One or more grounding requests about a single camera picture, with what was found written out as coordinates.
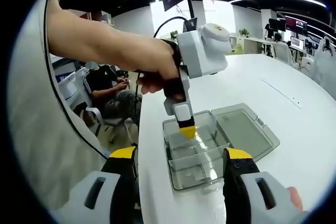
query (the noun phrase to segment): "seated man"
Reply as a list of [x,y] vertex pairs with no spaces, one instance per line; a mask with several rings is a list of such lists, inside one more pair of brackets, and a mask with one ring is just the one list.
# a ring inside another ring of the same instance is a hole
[[139,94],[136,96],[135,108],[135,92],[125,90],[129,80],[118,77],[115,68],[109,65],[88,62],[85,66],[90,70],[84,76],[84,85],[93,106],[101,111],[104,118],[131,118],[139,127],[142,97]]

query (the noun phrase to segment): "finger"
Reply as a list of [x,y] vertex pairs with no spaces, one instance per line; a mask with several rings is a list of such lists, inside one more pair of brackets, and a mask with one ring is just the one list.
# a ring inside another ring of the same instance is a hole
[[146,86],[142,86],[141,87],[141,93],[143,93],[143,94],[147,94],[148,93],[148,87],[146,87]]
[[288,187],[287,190],[289,191],[289,194],[290,194],[290,201],[292,201],[294,206],[299,208],[300,211],[303,211],[302,200],[301,200],[301,197],[300,197],[297,189],[295,187],[291,186],[291,187]]
[[150,86],[150,85],[155,85],[157,87],[163,87],[164,85],[164,80],[157,75],[155,76],[144,76],[138,79],[137,83],[139,83],[140,85],[144,85],[144,86]]
[[185,96],[183,94],[175,94],[174,98],[177,99],[177,100],[184,100]]
[[162,87],[159,87],[159,86],[154,85],[154,84],[152,84],[152,85],[149,86],[149,92],[150,93],[155,93],[155,92],[157,92],[157,91],[159,91],[161,89],[162,89]]
[[166,62],[162,62],[161,63],[161,67],[159,68],[159,73],[161,75],[161,77],[164,80],[170,80],[170,79],[175,79],[178,78],[179,75],[179,71],[175,65],[175,62],[173,60],[173,57],[168,58],[165,60]]

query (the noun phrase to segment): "desk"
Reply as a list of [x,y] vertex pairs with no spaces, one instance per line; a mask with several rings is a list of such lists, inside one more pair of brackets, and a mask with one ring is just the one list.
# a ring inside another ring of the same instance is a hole
[[[305,210],[318,203],[336,169],[336,102],[314,81],[265,55],[227,56],[226,70],[190,81],[193,111],[247,104],[279,138],[280,145],[257,162],[285,187],[295,186]],[[175,191],[170,182],[162,122],[163,91],[142,99],[139,185],[145,224],[223,223],[221,190]]]
[[[301,53],[303,53],[303,56],[304,56],[304,57],[314,58],[313,55],[310,55],[310,54],[308,54],[306,51],[301,50],[301,49],[299,49],[299,48],[297,48],[297,47],[289,46],[289,48],[292,49],[292,50],[295,50],[296,52],[301,52]],[[298,61],[297,61],[297,58],[298,58],[298,55],[297,55],[297,53],[296,53],[296,54],[295,54],[295,62],[298,62]]]
[[273,41],[250,37],[231,36],[230,38],[232,40],[233,48],[235,48],[237,44],[240,44],[242,46],[243,53],[245,54],[259,54],[261,53],[262,44],[272,45],[273,43]]

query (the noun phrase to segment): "office chair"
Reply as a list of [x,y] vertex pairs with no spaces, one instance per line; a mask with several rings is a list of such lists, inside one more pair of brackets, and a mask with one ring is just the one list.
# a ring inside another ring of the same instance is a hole
[[130,143],[133,143],[130,131],[128,129],[128,125],[133,123],[130,118],[127,118],[127,119],[122,119],[122,118],[105,119],[105,118],[102,117],[99,109],[94,108],[92,106],[91,98],[90,98],[87,90],[85,89],[84,82],[83,82],[83,77],[84,77],[84,75],[86,74],[87,71],[88,71],[87,68],[81,68],[75,74],[75,78],[76,78],[75,79],[75,86],[76,86],[78,92],[81,94],[81,96],[83,97],[83,99],[85,100],[85,102],[87,104],[86,111],[88,111],[90,113],[93,113],[96,116],[98,122],[102,126],[105,126],[105,125],[112,126],[112,127],[123,126],[126,130],[128,140],[130,141]]
[[328,37],[315,51],[311,78],[336,100],[336,52]]
[[286,43],[273,42],[272,45],[274,48],[275,59],[280,60],[299,70],[300,66],[293,60],[292,53]]

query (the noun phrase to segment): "hand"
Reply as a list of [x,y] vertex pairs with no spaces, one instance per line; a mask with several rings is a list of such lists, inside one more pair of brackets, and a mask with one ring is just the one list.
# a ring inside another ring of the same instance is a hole
[[292,201],[294,206],[299,208],[300,211],[303,211],[302,200],[296,188],[291,186],[291,187],[288,187],[287,190],[289,191],[289,194],[290,194],[290,201]]
[[123,79],[120,78],[120,82],[129,84],[129,79],[128,78],[123,78]]
[[173,60],[173,49],[166,42],[141,37],[138,35],[123,33],[127,47],[122,52],[118,66],[122,69],[159,73],[161,78],[144,75],[137,80],[142,85],[141,92],[155,93],[163,88],[164,81],[179,77],[179,72]]
[[115,85],[114,88],[120,91],[120,90],[124,90],[125,88],[127,88],[127,85],[128,85],[127,83],[120,82],[117,85]]

